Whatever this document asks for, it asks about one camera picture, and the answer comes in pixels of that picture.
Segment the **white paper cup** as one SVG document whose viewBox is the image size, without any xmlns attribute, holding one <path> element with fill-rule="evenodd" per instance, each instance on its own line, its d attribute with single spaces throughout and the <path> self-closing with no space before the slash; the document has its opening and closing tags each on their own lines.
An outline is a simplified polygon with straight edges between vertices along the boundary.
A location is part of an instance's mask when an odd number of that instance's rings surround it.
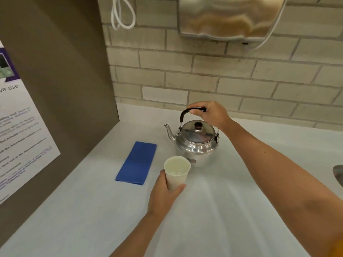
<svg viewBox="0 0 343 257">
<path fill-rule="evenodd" d="M 182 156 L 173 156 L 164 163 L 166 183 L 168 190 L 174 191 L 179 185 L 185 183 L 191 169 L 191 163 Z"/>
</svg>

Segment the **blue folded cloth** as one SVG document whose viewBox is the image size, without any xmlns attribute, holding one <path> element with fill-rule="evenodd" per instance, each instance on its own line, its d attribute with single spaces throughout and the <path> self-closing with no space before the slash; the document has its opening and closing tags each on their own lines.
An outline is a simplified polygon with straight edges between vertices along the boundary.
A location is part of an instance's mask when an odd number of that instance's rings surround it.
<svg viewBox="0 0 343 257">
<path fill-rule="evenodd" d="M 135 185 L 144 185 L 150 170 L 157 145 L 135 142 L 115 180 Z"/>
</svg>

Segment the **steel wall dispenser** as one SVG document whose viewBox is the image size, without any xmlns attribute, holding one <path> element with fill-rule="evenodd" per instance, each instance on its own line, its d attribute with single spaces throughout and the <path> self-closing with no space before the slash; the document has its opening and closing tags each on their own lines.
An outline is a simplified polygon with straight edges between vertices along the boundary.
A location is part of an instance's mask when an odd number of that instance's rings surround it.
<svg viewBox="0 0 343 257">
<path fill-rule="evenodd" d="M 263 42 L 287 0 L 177 0 L 178 33 L 215 41 Z"/>
</svg>

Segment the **person's left hand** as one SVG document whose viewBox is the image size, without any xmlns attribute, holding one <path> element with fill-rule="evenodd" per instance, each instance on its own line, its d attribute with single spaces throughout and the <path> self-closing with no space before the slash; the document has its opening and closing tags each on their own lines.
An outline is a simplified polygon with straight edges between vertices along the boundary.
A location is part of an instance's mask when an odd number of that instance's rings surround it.
<svg viewBox="0 0 343 257">
<path fill-rule="evenodd" d="M 163 169 L 151 191 L 147 213 L 162 221 L 177 199 L 170 195 L 171 192 L 172 191 L 168 190 L 165 170 Z"/>
</svg>

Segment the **person's left forearm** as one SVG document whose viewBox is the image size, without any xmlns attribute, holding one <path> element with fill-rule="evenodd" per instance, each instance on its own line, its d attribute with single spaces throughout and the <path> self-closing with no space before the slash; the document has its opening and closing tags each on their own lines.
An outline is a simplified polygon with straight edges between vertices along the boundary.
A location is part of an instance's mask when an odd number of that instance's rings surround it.
<svg viewBox="0 0 343 257">
<path fill-rule="evenodd" d="M 148 246 L 166 214 L 148 211 L 128 237 L 109 257 L 144 257 Z"/>
</svg>

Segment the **white printed poster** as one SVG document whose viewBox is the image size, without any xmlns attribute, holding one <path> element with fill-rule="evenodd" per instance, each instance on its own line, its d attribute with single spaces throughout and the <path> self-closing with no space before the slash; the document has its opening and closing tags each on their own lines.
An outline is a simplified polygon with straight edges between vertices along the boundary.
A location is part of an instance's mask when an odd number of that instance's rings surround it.
<svg viewBox="0 0 343 257">
<path fill-rule="evenodd" d="M 0 205 L 60 155 L 0 41 Z"/>
</svg>

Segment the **silver metal kettle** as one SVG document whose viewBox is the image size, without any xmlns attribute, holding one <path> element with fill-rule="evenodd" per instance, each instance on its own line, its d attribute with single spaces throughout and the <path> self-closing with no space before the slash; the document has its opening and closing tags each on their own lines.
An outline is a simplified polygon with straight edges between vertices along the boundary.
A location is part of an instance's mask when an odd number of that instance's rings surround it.
<svg viewBox="0 0 343 257">
<path fill-rule="evenodd" d="M 186 158 L 192 167 L 202 167 L 210 161 L 219 145 L 219 131 L 202 120 L 193 120 L 183 124 L 184 116 L 196 109 L 206 112 L 205 107 L 193 107 L 184 110 L 179 118 L 180 126 L 174 134 L 168 124 L 165 124 L 168 137 L 173 142 L 177 156 Z"/>
</svg>

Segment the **person's right forearm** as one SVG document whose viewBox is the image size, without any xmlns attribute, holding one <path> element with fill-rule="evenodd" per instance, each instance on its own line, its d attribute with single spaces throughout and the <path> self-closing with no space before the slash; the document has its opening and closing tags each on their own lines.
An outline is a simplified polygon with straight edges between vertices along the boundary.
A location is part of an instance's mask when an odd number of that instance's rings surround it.
<svg viewBox="0 0 343 257">
<path fill-rule="evenodd" d="M 216 126 L 305 251 L 311 257 L 343 257 L 343 200 L 232 119 Z"/>
</svg>

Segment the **person's right hand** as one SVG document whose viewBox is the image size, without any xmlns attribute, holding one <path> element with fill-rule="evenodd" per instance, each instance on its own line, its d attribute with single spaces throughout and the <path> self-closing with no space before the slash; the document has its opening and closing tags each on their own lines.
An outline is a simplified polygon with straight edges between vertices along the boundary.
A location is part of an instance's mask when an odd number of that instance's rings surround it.
<svg viewBox="0 0 343 257">
<path fill-rule="evenodd" d="M 226 109 L 215 101 L 201 101 L 190 104 L 189 107 L 206 107 L 207 111 L 203 120 L 221 131 L 227 129 L 234 121 L 229 117 Z"/>
</svg>

